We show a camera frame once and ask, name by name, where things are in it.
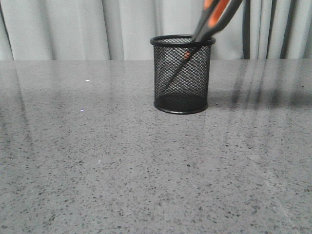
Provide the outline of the grey and orange scissors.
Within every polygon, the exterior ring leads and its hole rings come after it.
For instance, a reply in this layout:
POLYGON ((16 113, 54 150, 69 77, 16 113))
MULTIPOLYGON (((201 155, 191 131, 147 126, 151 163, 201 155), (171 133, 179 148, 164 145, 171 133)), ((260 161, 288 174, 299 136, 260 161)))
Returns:
POLYGON ((231 21, 241 3, 240 0, 205 0, 191 42, 206 42, 215 33, 223 30, 231 21))

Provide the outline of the black mesh pen bucket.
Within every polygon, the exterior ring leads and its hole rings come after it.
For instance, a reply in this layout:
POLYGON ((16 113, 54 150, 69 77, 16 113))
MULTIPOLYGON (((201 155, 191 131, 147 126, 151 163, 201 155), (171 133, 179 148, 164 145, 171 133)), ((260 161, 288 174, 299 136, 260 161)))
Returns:
POLYGON ((204 111, 215 38, 192 42, 191 35, 167 35, 154 37, 150 43, 154 50, 154 106, 172 114, 204 111))

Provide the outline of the light grey curtain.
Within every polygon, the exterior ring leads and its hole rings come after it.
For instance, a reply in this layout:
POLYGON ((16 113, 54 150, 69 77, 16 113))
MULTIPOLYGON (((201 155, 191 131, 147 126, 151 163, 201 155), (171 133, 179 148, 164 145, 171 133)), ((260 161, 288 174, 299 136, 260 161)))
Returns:
MULTIPOLYGON (((3 0, 1 60, 149 60, 154 36, 194 33, 200 0, 3 0)), ((309 0, 245 0, 213 59, 312 56, 309 0)))

